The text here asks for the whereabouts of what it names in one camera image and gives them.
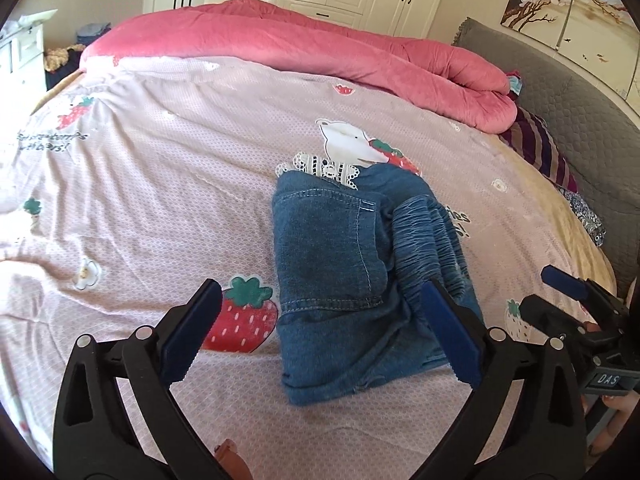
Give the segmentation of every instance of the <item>metal screw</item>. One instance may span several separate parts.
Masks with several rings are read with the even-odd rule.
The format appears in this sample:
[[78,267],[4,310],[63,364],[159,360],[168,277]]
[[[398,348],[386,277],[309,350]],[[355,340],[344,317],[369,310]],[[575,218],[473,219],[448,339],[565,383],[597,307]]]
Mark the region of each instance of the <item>metal screw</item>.
[[494,341],[504,341],[507,339],[507,335],[501,328],[492,328],[489,330],[489,337]]
[[557,337],[552,337],[549,340],[549,344],[551,345],[551,348],[554,348],[555,350],[562,350],[564,348],[564,343]]
[[141,326],[136,330],[136,338],[144,341],[145,339],[149,339],[154,332],[150,326]]
[[85,346],[87,346],[89,343],[91,342],[91,336],[84,334],[81,335],[78,340],[76,341],[76,344],[80,347],[80,348],[84,348]]

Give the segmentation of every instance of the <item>striped pillow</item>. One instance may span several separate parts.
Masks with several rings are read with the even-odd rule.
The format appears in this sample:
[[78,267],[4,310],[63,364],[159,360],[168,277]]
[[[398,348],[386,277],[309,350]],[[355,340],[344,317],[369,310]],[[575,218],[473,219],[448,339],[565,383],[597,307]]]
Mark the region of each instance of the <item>striped pillow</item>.
[[500,134],[500,138],[551,182],[574,193],[578,192],[569,165],[558,151],[542,117],[530,114],[518,106],[516,121],[511,128]]

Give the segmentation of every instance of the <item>headboard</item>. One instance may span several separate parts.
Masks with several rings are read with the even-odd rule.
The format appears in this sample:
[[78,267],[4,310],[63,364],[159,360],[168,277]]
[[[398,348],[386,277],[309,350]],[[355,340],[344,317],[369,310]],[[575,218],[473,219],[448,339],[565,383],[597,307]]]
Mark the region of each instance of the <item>headboard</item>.
[[640,258],[640,130],[586,79],[503,32],[467,18],[454,44],[522,74],[518,104],[546,120],[580,194],[602,219],[603,250],[622,297]]

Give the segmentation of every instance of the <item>lace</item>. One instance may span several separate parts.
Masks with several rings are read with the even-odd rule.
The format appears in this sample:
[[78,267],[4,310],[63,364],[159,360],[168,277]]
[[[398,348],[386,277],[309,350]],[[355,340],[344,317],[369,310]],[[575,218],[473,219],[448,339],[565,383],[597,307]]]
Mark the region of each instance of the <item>lace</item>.
[[352,181],[360,174],[359,168],[321,156],[299,152],[293,157],[293,165],[283,162],[276,166],[277,176],[282,176],[287,171],[303,171],[313,176],[330,178],[351,189],[358,189]]

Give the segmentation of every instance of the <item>pink comforter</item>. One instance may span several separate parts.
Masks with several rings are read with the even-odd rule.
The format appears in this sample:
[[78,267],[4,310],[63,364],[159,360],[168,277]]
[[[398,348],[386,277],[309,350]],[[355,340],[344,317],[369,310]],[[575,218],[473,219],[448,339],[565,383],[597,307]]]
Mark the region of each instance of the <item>pink comforter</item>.
[[472,52],[319,22],[260,0],[143,14],[89,46],[82,60],[91,56],[233,56],[376,86],[489,134],[516,117],[504,73]]

